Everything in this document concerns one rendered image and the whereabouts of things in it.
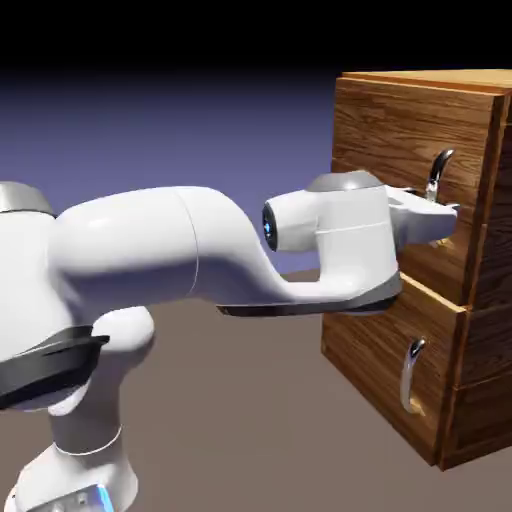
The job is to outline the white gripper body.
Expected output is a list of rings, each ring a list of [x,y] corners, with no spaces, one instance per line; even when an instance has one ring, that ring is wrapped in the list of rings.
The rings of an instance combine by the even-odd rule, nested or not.
[[[410,188],[386,186],[386,193],[397,247],[431,244],[455,232],[459,204],[431,201]]]

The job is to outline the short curved metal handle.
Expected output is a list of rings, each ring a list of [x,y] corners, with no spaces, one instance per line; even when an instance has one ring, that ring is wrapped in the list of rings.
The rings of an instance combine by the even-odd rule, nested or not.
[[[424,198],[426,200],[429,200],[431,202],[437,201],[437,195],[439,191],[439,184],[440,180],[443,174],[443,171],[448,164],[449,160],[453,157],[455,154],[454,149],[445,149],[441,151],[436,158],[433,161],[428,180],[427,185],[425,188],[425,195]]]

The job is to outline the wooden cabinet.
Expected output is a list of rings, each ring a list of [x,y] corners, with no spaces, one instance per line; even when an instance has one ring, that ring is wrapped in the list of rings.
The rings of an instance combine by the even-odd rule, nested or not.
[[[460,213],[386,313],[324,317],[323,355],[431,465],[512,447],[512,70],[344,73],[331,168]]]

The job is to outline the large wooden cabinet door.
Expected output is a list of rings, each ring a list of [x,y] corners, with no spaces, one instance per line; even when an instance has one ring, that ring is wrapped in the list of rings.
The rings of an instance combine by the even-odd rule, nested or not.
[[[457,203],[455,232],[409,245],[401,270],[451,302],[512,303],[512,85],[456,73],[347,73],[336,82],[331,168],[365,169],[425,194],[436,156],[437,202]]]

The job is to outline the small wooden cabinet door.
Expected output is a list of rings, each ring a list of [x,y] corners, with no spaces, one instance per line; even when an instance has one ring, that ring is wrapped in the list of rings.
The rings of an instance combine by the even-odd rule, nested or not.
[[[428,464],[436,465],[468,310],[406,274],[401,277],[402,293],[382,314],[326,314],[321,352]],[[406,350],[419,338],[426,345],[414,367],[412,395],[424,416],[407,413],[400,402]]]

